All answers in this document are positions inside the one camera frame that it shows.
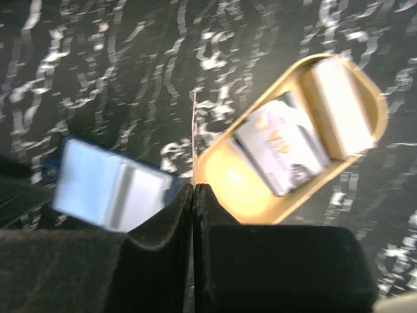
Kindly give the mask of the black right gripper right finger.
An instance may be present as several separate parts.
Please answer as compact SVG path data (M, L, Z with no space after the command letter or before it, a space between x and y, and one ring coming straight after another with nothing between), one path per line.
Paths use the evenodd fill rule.
M339 226L241 224L208 184L193 204L196 312L371 312L377 287Z

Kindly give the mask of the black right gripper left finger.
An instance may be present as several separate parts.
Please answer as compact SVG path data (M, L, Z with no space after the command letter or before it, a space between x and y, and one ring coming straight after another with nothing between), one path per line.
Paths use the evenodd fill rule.
M182 312L193 187L128 233L1 232L2 312Z

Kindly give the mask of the blue leather card holder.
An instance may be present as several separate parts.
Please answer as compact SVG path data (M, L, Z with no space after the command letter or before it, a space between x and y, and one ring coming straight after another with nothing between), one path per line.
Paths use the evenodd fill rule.
M165 194L165 206L172 202L180 188L178 175L81 138L65 136L59 158L45 160L42 164L43 180L55 185L52 209L108 230L106 218L109 207L121 175L121 166L128 161L172 176L173 182Z

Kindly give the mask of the grey striped credit card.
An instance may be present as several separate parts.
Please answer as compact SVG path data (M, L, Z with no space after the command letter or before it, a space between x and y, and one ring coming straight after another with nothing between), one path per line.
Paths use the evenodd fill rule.
M106 218L106 229L129 232L165 206L173 177L144 165L124 162Z

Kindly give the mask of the stack of credit cards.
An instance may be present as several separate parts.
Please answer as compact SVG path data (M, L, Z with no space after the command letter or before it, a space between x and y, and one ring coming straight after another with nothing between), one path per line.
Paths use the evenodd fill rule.
M231 145L275 196L320 175L333 160L373 147L369 121L353 78L339 56L316 62L290 91L251 112Z

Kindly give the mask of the gold VIP credit card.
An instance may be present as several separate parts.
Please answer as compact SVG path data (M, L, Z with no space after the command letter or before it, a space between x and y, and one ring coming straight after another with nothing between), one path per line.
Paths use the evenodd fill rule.
M198 161L198 125L197 125L197 92L194 92L192 111L192 179L191 184L196 186L195 173Z

